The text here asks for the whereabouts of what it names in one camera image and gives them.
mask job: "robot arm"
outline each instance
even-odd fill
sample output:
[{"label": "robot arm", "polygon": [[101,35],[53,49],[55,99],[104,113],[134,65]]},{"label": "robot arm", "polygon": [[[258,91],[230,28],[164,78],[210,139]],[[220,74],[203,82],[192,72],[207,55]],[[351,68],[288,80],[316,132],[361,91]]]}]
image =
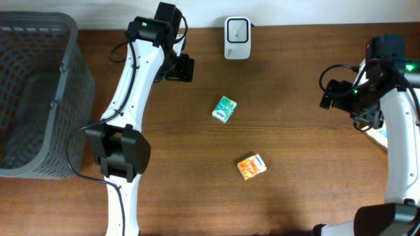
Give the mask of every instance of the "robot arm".
[{"label": "robot arm", "polygon": [[181,54],[185,34],[179,35],[182,16],[176,6],[160,3],[153,19],[136,17],[125,32],[127,57],[117,90],[101,119],[119,114],[86,130],[87,139],[108,185],[107,236],[139,235],[137,195],[140,177],[150,158],[150,144],[141,134],[144,107],[153,82],[163,78],[191,82],[194,60]]},{"label": "robot arm", "polygon": [[[354,221],[334,226],[318,225],[314,235],[414,235],[420,227],[420,127],[416,97],[420,95],[418,62],[405,59],[404,38],[384,35],[367,45],[366,65],[354,85],[331,80],[321,107],[349,112],[355,122],[379,128],[383,118],[388,134],[388,188],[385,204],[360,208]],[[403,82],[403,74],[411,89]]]}]

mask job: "wall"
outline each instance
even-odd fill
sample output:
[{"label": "wall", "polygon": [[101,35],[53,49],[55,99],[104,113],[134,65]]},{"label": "wall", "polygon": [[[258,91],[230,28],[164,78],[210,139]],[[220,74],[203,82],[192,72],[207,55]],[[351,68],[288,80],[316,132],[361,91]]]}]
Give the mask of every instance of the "wall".
[{"label": "wall", "polygon": [[[191,28],[222,27],[226,16],[256,26],[420,21],[420,0],[177,0]],[[58,11],[80,29],[124,29],[136,16],[153,17],[151,0],[1,0],[1,10]]]}]

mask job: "wooden table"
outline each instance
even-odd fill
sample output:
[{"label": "wooden table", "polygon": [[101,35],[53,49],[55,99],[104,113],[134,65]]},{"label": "wooden table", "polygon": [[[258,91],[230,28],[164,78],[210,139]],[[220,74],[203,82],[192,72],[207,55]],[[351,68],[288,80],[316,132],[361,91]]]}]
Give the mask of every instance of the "wooden table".
[{"label": "wooden table", "polygon": [[[153,85],[143,135],[152,145],[140,181],[144,235],[296,235],[352,220],[383,202],[387,153],[352,127],[348,114],[319,108],[321,72],[358,65],[382,33],[406,36],[420,59],[420,24],[255,27],[248,60],[223,56],[223,29],[191,29],[185,53],[193,83]],[[96,81],[92,117],[110,103],[123,64],[109,61],[122,31],[81,31],[79,46]],[[338,69],[326,79],[354,80]],[[227,124],[211,111],[221,96],[238,103]],[[245,182],[236,161],[259,153],[268,166]],[[100,178],[89,148],[82,173]],[[104,235],[105,186],[68,180],[0,179],[2,235]]]}]

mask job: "green box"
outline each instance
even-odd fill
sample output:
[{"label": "green box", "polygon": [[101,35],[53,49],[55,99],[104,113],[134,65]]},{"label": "green box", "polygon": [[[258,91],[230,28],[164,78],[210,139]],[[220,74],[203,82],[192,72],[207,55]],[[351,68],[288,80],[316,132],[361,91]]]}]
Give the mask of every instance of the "green box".
[{"label": "green box", "polygon": [[236,102],[223,96],[217,104],[212,116],[223,123],[227,122],[236,108]]}]

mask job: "gray plastic basket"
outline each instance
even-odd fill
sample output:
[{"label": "gray plastic basket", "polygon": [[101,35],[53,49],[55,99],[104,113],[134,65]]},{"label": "gray plastic basket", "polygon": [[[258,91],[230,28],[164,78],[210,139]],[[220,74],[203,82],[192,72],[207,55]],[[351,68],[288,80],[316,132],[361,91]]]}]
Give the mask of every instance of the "gray plastic basket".
[{"label": "gray plastic basket", "polygon": [[[95,96],[77,46],[77,26],[62,13],[0,12],[0,176],[72,176],[69,133],[86,125]],[[85,135],[70,143],[79,170]]]}]

